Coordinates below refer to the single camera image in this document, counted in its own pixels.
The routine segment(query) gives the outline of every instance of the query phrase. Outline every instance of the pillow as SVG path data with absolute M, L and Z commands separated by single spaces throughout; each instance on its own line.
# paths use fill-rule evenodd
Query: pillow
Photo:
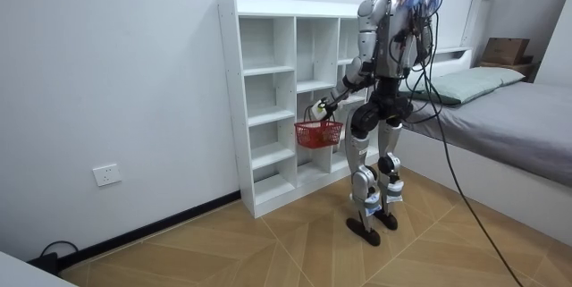
M 439 92 L 444 105 L 457 106 L 493 92 L 499 87 L 513 84 L 524 77 L 521 73 L 511 69 L 478 67 L 433 78 L 432 84 Z M 414 87 L 415 81 L 413 81 L 413 84 L 409 83 L 411 88 Z M 429 100 L 425 84 L 423 84 L 423 87 L 420 86 L 417 85 L 413 98 Z M 409 90 L 404 92 L 407 96 L 411 94 Z M 432 92 L 431 97 L 433 101 L 439 101 L 434 92 Z

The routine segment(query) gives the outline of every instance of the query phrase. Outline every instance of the humanoid robot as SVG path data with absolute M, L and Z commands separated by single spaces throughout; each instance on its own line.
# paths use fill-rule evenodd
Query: humanoid robot
M 349 112 L 345 147 L 351 171 L 352 192 L 359 220 L 349 218 L 346 225 L 373 246 L 380 236 L 372 226 L 372 216 L 390 230 L 397 230 L 397 219 L 390 210 L 392 201 L 401 200 L 403 181 L 400 160 L 393 154 L 402 128 L 401 122 L 412 112 L 407 97 L 399 95 L 400 82 L 411 68 L 427 60 L 433 49 L 431 22 L 419 20 L 419 9 L 402 5 L 402 0 L 365 0 L 358 8 L 359 55 L 346 69 L 346 75 L 332 92 L 317 119 L 328 119 L 338 103 L 350 93 L 373 87 L 368 102 Z M 369 132 L 379 126 L 380 174 L 365 165 Z

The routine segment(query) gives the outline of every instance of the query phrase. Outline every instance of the parquet floor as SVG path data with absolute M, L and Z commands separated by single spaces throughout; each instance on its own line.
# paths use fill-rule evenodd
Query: parquet floor
M 259 219 L 239 201 L 75 266 L 79 286 L 516 286 L 453 191 L 404 170 L 400 228 L 374 248 L 345 226 L 349 179 Z M 525 286 L 572 286 L 572 248 L 474 202 Z

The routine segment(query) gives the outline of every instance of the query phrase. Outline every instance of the red plastic basket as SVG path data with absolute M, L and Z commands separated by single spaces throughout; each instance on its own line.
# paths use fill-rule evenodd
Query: red plastic basket
M 298 144 L 305 148 L 325 148 L 340 141 L 342 122 L 296 122 Z

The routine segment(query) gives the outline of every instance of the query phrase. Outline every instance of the wall outlet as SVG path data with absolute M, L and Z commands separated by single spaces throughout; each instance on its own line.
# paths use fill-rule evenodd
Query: wall outlet
M 96 176 L 97 186 L 104 186 L 122 180 L 117 165 L 95 168 L 93 169 L 93 174 Z

